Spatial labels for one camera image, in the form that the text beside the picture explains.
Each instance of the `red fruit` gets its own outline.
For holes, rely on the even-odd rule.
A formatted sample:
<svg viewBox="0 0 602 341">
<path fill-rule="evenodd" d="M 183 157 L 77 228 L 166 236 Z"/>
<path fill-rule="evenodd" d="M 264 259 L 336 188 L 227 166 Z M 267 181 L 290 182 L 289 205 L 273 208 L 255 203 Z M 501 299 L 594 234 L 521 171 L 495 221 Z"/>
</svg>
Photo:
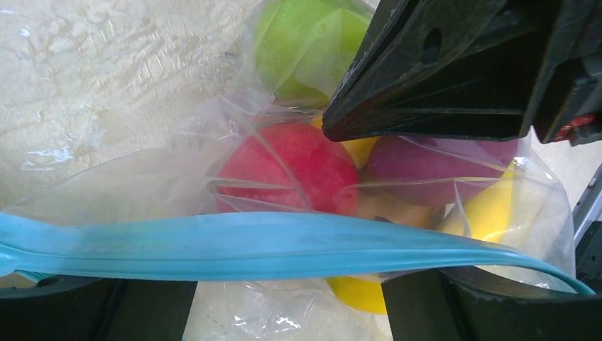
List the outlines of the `red fruit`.
<svg viewBox="0 0 602 341">
<path fill-rule="evenodd" d="M 341 144 L 302 123 L 275 124 L 259 133 L 261 137 L 246 139 L 219 171 L 219 178 L 252 182 L 221 182 L 219 212 L 301 209 L 355 214 L 358 193 L 349 186 L 357 185 L 358 173 Z"/>
<path fill-rule="evenodd" d="M 380 138 L 370 154 L 368 167 L 378 180 L 396 183 L 441 180 L 390 189 L 414 205 L 441 206 L 468 200 L 494 184 L 516 155 L 518 140 L 467 141 L 432 138 Z M 485 181 L 453 181 L 454 178 L 489 178 Z"/>
</svg>

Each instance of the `green apple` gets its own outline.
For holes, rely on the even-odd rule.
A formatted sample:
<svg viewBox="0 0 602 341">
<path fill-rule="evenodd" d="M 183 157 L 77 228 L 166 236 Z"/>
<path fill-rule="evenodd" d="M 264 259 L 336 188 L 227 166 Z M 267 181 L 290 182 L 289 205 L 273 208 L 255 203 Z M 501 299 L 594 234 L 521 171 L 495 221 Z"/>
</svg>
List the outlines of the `green apple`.
<svg viewBox="0 0 602 341">
<path fill-rule="evenodd" d="M 266 0 L 253 36 L 260 78 L 278 99 L 325 105 L 372 15 L 356 0 Z"/>
</svg>

